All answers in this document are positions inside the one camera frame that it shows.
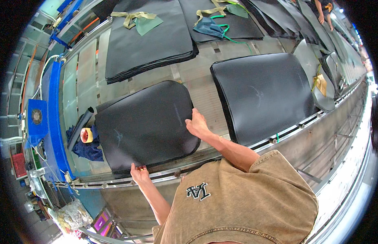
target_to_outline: brown t-shirt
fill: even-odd
[[[299,244],[317,214],[311,188],[273,150],[256,160],[249,173],[222,159],[187,175],[166,222],[152,232],[154,244]]]

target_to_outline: brown paper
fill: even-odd
[[[324,96],[326,96],[327,81],[324,79],[322,74],[314,77],[314,84],[316,84],[316,87],[321,91],[321,93]]]

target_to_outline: white cable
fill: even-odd
[[[41,91],[41,82],[43,80],[43,74],[44,74],[44,70],[46,68],[46,66],[48,65],[48,62],[52,59],[52,58],[55,58],[55,57],[59,57],[60,55],[53,55],[53,56],[50,56],[48,58],[48,60],[45,62],[45,65],[43,67],[43,70],[41,71],[41,76],[40,76],[40,85],[39,85],[39,88],[37,89],[36,93],[33,95],[32,99],[34,99],[34,97],[37,95],[37,92],[40,91],[40,100],[43,99],[43,93]]]
[[[35,146],[33,146],[31,143],[30,143],[30,145],[34,148],[35,152],[40,156],[40,158],[41,158],[44,162],[46,162],[46,159],[44,159],[44,158],[40,155],[39,151],[35,148]],[[80,194],[78,193],[78,190],[75,189],[75,188],[73,188],[69,183],[68,183],[68,184],[65,184],[65,183],[61,182],[61,181],[59,180],[59,177],[57,177],[57,175],[55,174],[55,171],[52,170],[52,168],[49,166],[49,164],[46,163],[46,165],[48,165],[49,169],[51,170],[52,174],[56,177],[56,179],[57,179],[58,182],[62,183],[62,184],[65,185],[66,187],[70,187],[70,188],[72,188],[72,189],[75,191],[75,193],[78,194],[78,196],[80,195]]]

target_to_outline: black shirt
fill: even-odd
[[[329,13],[333,11],[333,2],[331,0],[318,0],[322,5],[323,16],[326,17]],[[318,9],[316,8],[315,1],[311,0],[308,2],[308,5],[311,7],[313,13],[319,17]]]

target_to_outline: blue machine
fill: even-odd
[[[63,61],[54,61],[42,79],[42,96],[47,102],[48,111],[48,134],[44,137],[47,159],[43,167],[45,167],[45,178],[53,182],[65,181],[66,172],[69,173],[71,179],[75,179],[67,160],[60,129],[59,84],[62,65]]]
[[[67,5],[71,2],[72,0],[65,0],[59,8],[57,8],[57,11],[63,12],[63,10],[67,7]],[[68,22],[73,18],[73,14],[76,10],[79,9],[80,5],[82,4],[83,0],[75,0],[72,2],[71,6],[68,8],[66,14],[63,16],[62,21],[59,23],[59,25],[52,31],[52,34],[50,36],[49,40],[55,40],[59,44],[65,46],[67,49],[70,49],[71,47],[67,45],[66,42],[64,42],[62,39],[57,37],[57,34],[68,24]]]
[[[48,134],[48,113],[46,101],[29,99],[25,122],[28,125],[25,148],[37,146]]]

